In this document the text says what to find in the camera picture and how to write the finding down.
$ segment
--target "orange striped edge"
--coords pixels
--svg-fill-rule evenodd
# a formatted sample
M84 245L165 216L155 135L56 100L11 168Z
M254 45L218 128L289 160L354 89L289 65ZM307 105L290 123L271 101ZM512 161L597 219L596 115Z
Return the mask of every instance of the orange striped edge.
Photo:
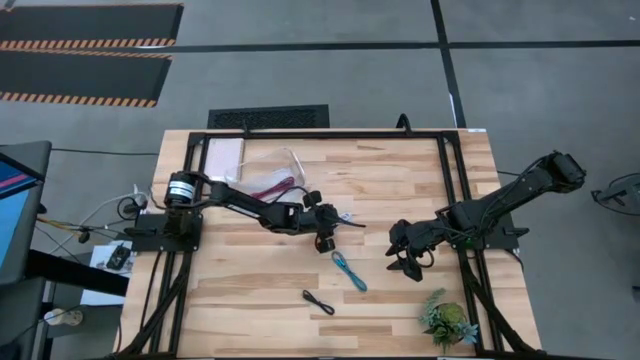
M40 54L59 54L59 55L87 55L87 56L118 56L118 57L137 57L137 58L157 58L173 60L171 55L167 54L142 54L142 53L119 53L110 51L86 51L86 50L41 50L41 49L2 49L0 51L20 51L20 52L32 52Z
M176 39L3 40L0 41L0 49L173 46L175 43Z
M27 94L0 91L0 100L23 101L35 103L53 104L77 104L77 105L104 105L104 106L127 106L127 107L154 107L157 102L148 99L130 98L104 98L94 96L76 95L47 95L47 94Z

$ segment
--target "green plant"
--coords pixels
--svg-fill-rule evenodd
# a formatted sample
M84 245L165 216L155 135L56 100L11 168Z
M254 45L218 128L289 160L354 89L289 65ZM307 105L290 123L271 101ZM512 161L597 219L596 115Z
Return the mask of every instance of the green plant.
M459 341L466 344L475 343L478 325L469 324L464 309L456 303L436 305L444 293L444 289L438 289L429 296L425 304L425 313L420 316L419 321L429 326L424 333L432 335L433 344L442 346L446 353L451 345Z

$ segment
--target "white paper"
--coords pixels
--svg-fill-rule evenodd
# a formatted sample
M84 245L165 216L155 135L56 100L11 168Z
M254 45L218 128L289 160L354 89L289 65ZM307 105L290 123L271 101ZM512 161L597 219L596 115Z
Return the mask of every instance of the white paper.
M124 247L131 249L130 241L112 241L109 245L97 245L93 247L93 254L91 254L91 262L89 266L92 268L108 271L114 274L120 274L122 276L131 277L131 269L133 269L133 262L135 257L133 253L127 262L124 264L120 271L114 271L112 269L107 269L107 262L113 254L113 251L118 247L118 245L122 244ZM83 290L82 291L82 299L80 299L81 305L122 305L124 304L124 296L110 295L104 294L101 292L93 291L93 290Z

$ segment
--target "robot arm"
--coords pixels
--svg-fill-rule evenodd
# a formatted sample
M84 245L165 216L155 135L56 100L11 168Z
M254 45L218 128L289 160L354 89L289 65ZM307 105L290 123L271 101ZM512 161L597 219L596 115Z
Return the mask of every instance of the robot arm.
M195 184L201 181L211 188L208 198L193 202ZM364 227L340 218L331 204L319 204L319 191L306 192L304 205L291 202L264 202L241 191L235 190L221 181L213 181L198 172L177 172L171 175L164 203L170 218L169 232L175 232L185 214L206 207L225 207L242 215L256 219L260 225L274 233L300 235L316 233L316 249L320 253L335 249L333 230L338 224Z
M415 281L422 280L422 265L415 259L447 241L451 244L480 241L498 220L545 192L569 193L584 184L585 171L569 154L553 152L533 162L512 183L477 200L457 202L436 211L434 220L409 223L400 220L389 231L387 256L397 261L389 270L403 270ZM404 258L399 254L405 252Z

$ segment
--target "white cable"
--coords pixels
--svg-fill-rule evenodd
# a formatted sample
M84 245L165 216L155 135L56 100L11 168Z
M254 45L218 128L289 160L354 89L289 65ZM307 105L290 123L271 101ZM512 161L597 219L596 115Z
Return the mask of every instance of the white cable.
M93 212L92 212L91 214L89 214L86 218L84 218L84 220L82 220L82 221L80 222L80 224L78 224L78 225L84 225L87 221L91 220L91 218L93 218L93 217L98 213L98 211L100 211L100 209L102 209L103 207L105 207L106 205L108 205L108 204L110 204L110 203L112 203L112 202L114 202L114 201L118 201L118 200L121 200L121 199L124 199L124 198L127 198L127 197L132 197L132 198L134 198L134 199L135 199L135 197L136 197L136 196L140 196L140 195L142 195L142 196L146 197L147 199L149 198L149 195L147 195L147 194L145 194L145 193L143 193L143 192L138 191L138 188L137 188L137 187L135 187L135 190L134 190L134 191L135 191L135 192L132 192L132 193L130 193L130 194L116 196L116 197L114 197L113 199L109 199L109 200L104 201L102 204L98 205L98 207L97 207L95 210L93 210ZM49 254L53 254L54 252L58 251L58 249L60 249L61 247L63 247L63 246L64 246L64 244L68 243L68 242L69 242L69 240L71 240L71 239L73 239L73 235L69 235L69 237L68 237L68 238L66 238L64 241L62 241L62 242L60 243L60 245L58 245L57 247L55 247L53 250L49 251Z

